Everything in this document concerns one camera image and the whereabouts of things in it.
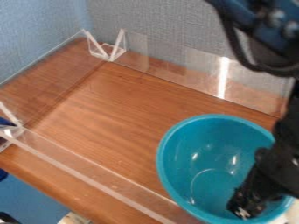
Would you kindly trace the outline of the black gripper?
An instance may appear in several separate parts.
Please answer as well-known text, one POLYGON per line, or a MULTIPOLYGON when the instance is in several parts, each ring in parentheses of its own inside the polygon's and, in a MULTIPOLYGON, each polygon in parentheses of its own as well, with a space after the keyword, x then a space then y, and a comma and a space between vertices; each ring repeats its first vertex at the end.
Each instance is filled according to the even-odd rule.
POLYGON ((257 217, 280 195, 299 198, 299 97, 288 102, 272 134, 270 149, 262 149, 256 160, 256 175, 246 176, 226 203, 241 220, 257 217))

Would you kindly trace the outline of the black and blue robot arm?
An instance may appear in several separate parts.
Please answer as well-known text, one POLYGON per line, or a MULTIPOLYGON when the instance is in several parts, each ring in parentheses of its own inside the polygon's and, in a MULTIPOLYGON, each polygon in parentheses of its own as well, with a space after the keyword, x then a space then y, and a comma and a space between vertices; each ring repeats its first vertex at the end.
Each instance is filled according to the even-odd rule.
POLYGON ((213 7, 237 62, 253 72, 295 79, 269 148, 254 163, 226 209, 241 219, 257 217, 266 202, 299 199, 299 0, 205 0, 213 7))

